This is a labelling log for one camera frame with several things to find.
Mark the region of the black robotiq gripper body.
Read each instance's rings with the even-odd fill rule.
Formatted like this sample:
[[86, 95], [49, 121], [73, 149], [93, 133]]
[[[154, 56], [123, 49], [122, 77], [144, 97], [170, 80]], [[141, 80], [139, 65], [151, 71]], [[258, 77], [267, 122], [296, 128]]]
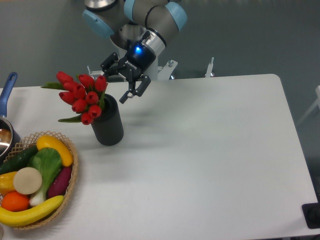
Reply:
[[151, 80], [158, 79], [158, 57], [166, 48], [167, 43], [154, 29], [148, 28], [137, 41], [131, 44], [124, 57], [118, 61], [118, 74], [125, 80], [138, 80], [147, 75]]

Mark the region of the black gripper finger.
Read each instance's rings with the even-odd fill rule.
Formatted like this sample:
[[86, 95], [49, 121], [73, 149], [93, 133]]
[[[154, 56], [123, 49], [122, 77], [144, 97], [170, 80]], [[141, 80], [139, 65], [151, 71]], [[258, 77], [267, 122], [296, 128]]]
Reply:
[[124, 58], [120, 58], [116, 52], [111, 53], [101, 64], [102, 73], [106, 80], [125, 80], [119, 71], [124, 69]]
[[130, 75], [127, 79], [127, 82], [128, 90], [119, 99], [121, 104], [124, 104], [128, 99], [132, 99], [135, 96], [141, 97], [151, 83], [151, 79], [148, 75], [142, 75], [137, 79]]

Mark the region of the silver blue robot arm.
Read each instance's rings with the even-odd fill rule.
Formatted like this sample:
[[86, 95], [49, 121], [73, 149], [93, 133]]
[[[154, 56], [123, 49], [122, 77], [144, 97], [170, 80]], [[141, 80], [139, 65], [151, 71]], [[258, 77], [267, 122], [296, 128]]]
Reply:
[[101, 74], [118, 75], [128, 83], [119, 100], [122, 104], [142, 96], [158, 78], [159, 55], [186, 24], [185, 10], [177, 0], [86, 0], [84, 4], [86, 24], [119, 50], [101, 63]]

